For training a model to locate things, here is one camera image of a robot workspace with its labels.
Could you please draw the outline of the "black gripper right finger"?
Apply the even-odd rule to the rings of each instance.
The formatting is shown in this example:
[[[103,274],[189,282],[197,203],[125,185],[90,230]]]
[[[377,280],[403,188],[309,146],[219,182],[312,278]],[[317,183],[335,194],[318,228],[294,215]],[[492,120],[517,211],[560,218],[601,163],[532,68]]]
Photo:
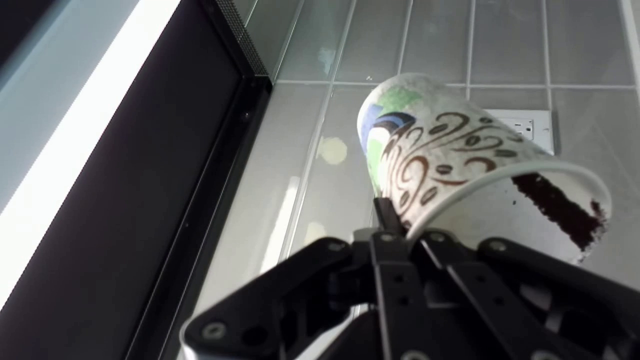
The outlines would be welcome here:
[[[640,360],[638,292],[506,237],[421,245],[463,292],[508,360]]]

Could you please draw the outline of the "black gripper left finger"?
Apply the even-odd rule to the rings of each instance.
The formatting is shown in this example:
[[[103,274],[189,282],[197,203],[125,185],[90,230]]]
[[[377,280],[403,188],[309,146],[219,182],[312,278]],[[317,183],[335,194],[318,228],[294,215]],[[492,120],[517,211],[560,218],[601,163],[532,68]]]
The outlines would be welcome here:
[[[325,235],[186,322],[191,360],[435,360],[421,274],[393,206],[350,242]]]

